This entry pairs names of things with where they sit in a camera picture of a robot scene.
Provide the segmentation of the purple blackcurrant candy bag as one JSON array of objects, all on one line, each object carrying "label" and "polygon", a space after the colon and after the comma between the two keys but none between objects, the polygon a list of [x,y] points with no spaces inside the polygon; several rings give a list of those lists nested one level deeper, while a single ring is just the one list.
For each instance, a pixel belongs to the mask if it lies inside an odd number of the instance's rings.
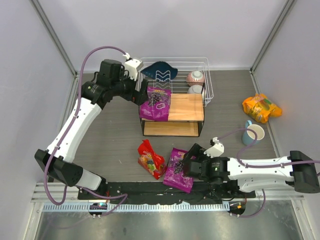
[{"label": "purple blackcurrant candy bag", "polygon": [[167,122],[171,105],[170,89],[148,87],[148,100],[139,107],[139,117],[142,119]]}]

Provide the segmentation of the red fruit candy bag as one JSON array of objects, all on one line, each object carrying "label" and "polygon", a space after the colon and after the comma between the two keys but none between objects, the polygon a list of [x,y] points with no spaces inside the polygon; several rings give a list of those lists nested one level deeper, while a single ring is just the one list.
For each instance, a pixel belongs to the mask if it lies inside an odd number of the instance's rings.
[{"label": "red fruit candy bag", "polygon": [[167,170],[164,157],[155,153],[148,139],[142,141],[137,151],[138,163],[156,180],[160,179]]}]

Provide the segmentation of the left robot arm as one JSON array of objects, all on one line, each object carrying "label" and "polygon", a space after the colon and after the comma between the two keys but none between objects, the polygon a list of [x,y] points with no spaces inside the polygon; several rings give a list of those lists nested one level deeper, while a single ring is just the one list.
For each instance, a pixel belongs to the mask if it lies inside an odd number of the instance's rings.
[{"label": "left robot arm", "polygon": [[35,160],[51,178],[68,187],[82,187],[97,195],[107,193],[105,178],[75,164],[76,151],[94,119],[113,97],[121,97],[140,106],[148,100],[148,81],[143,80],[136,90],[139,70],[143,62],[130,58],[125,63],[105,59],[100,64],[95,81],[81,86],[80,98],[55,140],[45,149],[38,149]]}]

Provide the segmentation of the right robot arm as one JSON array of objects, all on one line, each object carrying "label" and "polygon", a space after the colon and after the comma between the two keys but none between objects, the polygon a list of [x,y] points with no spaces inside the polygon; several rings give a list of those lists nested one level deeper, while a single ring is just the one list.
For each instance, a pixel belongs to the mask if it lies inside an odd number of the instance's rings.
[{"label": "right robot arm", "polygon": [[207,183],[209,192],[220,199],[268,189],[289,188],[301,194],[320,192],[315,161],[301,151],[256,160],[225,157],[223,152],[221,143],[209,149],[195,143],[182,159],[183,175]]}]

